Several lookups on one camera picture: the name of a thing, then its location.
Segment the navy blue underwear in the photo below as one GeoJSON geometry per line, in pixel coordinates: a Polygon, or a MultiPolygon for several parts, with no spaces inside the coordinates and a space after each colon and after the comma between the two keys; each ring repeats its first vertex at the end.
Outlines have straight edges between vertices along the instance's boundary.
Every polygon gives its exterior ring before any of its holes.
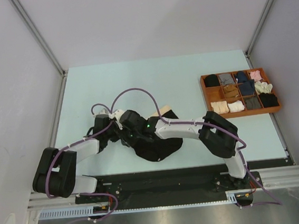
{"type": "Polygon", "coordinates": [[[254,95],[255,93],[255,80],[248,80],[242,84],[239,84],[239,91],[242,96],[254,95]]]}

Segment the black underwear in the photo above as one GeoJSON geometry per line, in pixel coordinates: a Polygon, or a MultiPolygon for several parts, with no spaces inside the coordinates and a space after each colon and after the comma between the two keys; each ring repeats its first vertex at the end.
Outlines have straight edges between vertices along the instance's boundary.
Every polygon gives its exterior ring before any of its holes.
{"type": "MultiPolygon", "coordinates": [[[[158,121],[162,121],[158,115],[150,116],[146,120],[148,120],[148,125],[151,126],[156,125],[158,121]]],[[[160,139],[155,135],[153,136],[155,137],[153,142],[139,142],[132,147],[137,156],[151,162],[162,161],[174,152],[178,151],[183,144],[182,138],[160,139]]]]}

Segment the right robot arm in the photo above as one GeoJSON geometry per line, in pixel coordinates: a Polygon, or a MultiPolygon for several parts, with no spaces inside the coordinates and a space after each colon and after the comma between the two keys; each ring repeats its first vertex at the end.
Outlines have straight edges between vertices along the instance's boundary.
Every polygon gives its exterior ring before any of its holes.
{"type": "Polygon", "coordinates": [[[235,188],[250,182],[247,163],[239,152],[238,129],[216,112],[190,121],[180,121],[173,113],[145,119],[134,110],[116,110],[114,116],[122,144],[145,160],[162,161],[178,151],[184,139],[198,140],[211,154],[224,159],[235,188]]]}

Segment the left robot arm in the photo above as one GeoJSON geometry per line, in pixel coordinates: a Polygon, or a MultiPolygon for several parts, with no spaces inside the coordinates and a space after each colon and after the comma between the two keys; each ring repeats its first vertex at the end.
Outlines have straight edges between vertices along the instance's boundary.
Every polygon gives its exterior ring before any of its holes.
{"type": "Polygon", "coordinates": [[[102,152],[109,140],[115,139],[117,121],[109,114],[99,114],[94,125],[83,139],[62,149],[47,147],[43,150],[34,176],[32,188],[48,198],[67,198],[72,194],[86,193],[92,201],[103,199],[104,187],[95,177],[78,176],[77,164],[102,152]]]}

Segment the brown boxer underwear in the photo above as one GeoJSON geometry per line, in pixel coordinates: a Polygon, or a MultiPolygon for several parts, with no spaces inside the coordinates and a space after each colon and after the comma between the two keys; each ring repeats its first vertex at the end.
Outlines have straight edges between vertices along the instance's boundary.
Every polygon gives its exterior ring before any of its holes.
{"type": "Polygon", "coordinates": [[[223,87],[225,98],[231,99],[239,96],[238,87],[236,85],[225,85],[223,87]]]}

